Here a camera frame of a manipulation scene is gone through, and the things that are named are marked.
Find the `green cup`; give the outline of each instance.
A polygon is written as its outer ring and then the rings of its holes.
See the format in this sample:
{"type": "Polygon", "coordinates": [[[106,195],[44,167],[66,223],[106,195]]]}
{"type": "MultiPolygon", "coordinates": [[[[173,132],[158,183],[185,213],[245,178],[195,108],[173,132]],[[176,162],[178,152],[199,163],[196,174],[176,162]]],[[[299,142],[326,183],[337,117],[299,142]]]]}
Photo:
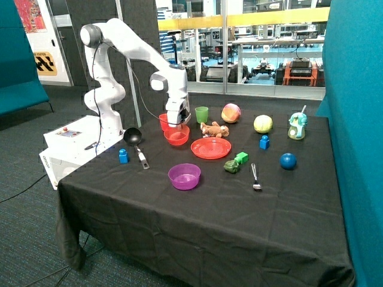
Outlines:
{"type": "Polygon", "coordinates": [[[207,123],[209,108],[207,106],[199,106],[196,108],[197,123],[207,123]]]}

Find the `label sticker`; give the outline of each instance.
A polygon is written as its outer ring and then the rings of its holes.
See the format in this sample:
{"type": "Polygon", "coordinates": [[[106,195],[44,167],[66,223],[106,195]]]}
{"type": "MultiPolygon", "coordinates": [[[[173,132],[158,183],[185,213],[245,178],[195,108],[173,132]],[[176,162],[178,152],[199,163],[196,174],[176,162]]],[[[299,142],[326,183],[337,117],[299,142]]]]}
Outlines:
{"type": "Polygon", "coordinates": [[[39,76],[57,76],[57,69],[50,53],[37,52],[34,53],[34,56],[39,76]]]}

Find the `white wall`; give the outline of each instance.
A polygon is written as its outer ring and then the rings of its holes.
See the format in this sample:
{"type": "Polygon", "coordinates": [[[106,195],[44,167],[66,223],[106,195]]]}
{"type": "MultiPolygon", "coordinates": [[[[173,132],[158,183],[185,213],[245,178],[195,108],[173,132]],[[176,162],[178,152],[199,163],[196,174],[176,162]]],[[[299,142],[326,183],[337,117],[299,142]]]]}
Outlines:
{"type": "Polygon", "coordinates": [[[242,14],[244,12],[244,0],[227,0],[227,15],[242,14]]]}
{"type": "Polygon", "coordinates": [[[214,0],[203,0],[203,12],[205,16],[215,15],[215,1],[214,0]]]}

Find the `metal spoon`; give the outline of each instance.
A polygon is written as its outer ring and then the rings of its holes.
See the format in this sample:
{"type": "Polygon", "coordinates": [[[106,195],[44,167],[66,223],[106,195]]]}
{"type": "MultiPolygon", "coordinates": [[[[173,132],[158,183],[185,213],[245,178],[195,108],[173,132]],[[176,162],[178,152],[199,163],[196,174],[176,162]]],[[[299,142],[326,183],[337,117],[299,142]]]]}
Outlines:
{"type": "Polygon", "coordinates": [[[253,170],[253,175],[254,175],[254,180],[255,180],[255,182],[253,184],[253,189],[255,191],[262,191],[262,187],[258,182],[256,165],[254,163],[251,164],[251,169],[253,170]]]}
{"type": "Polygon", "coordinates": [[[136,129],[135,127],[131,127],[124,132],[124,141],[127,144],[134,146],[136,148],[138,157],[141,160],[142,166],[144,167],[144,169],[148,169],[149,164],[146,161],[146,158],[144,154],[142,153],[142,151],[138,148],[138,144],[141,142],[141,139],[142,139],[142,133],[139,131],[139,129],[136,129]]]}

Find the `yellow railing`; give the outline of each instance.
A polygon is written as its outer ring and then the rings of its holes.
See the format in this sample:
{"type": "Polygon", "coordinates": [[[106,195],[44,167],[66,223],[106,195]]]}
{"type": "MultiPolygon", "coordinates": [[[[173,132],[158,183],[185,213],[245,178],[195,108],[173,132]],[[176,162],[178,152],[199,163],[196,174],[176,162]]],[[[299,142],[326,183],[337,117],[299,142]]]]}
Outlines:
{"type": "MultiPolygon", "coordinates": [[[[286,23],[326,22],[330,8],[293,9],[263,13],[228,15],[227,25],[274,25],[286,23]]],[[[222,16],[196,17],[188,19],[159,20],[159,31],[187,30],[222,27],[222,16]]]]}

